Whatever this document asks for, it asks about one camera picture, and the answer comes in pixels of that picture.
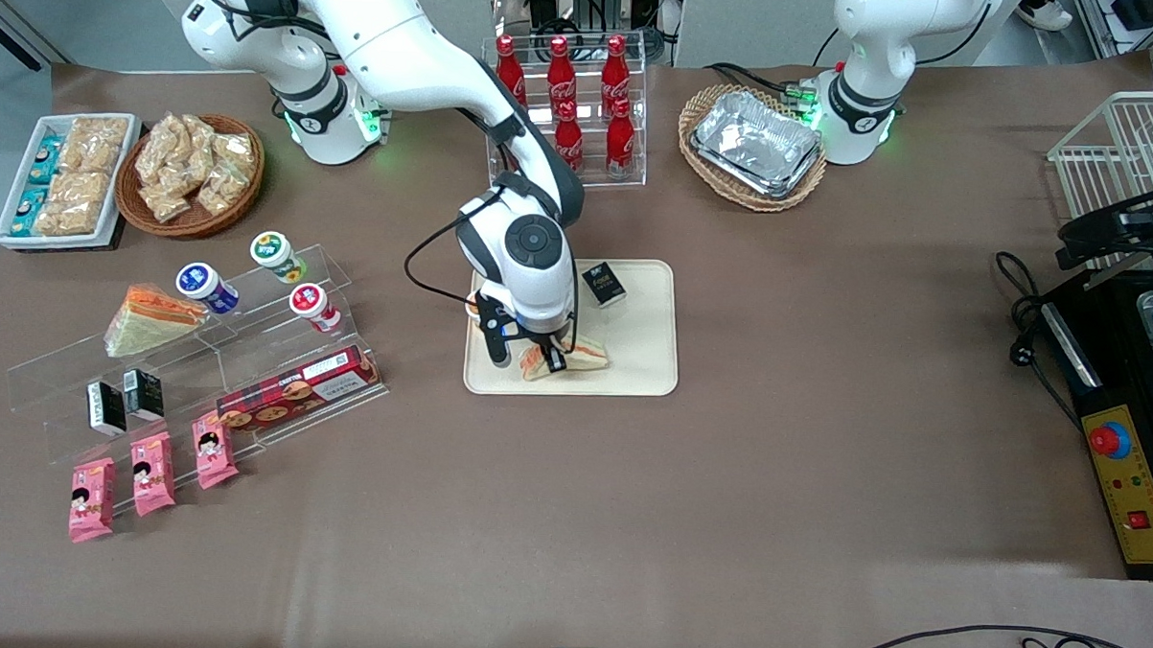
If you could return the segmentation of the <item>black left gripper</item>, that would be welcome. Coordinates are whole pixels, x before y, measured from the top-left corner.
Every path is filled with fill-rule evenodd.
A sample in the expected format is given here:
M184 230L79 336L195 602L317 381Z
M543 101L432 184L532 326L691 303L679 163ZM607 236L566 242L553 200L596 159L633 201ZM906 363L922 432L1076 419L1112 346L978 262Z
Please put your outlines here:
M1082 214L1058 228L1062 270L1088 264L1115 253L1141 253L1153 258L1153 191L1121 199Z

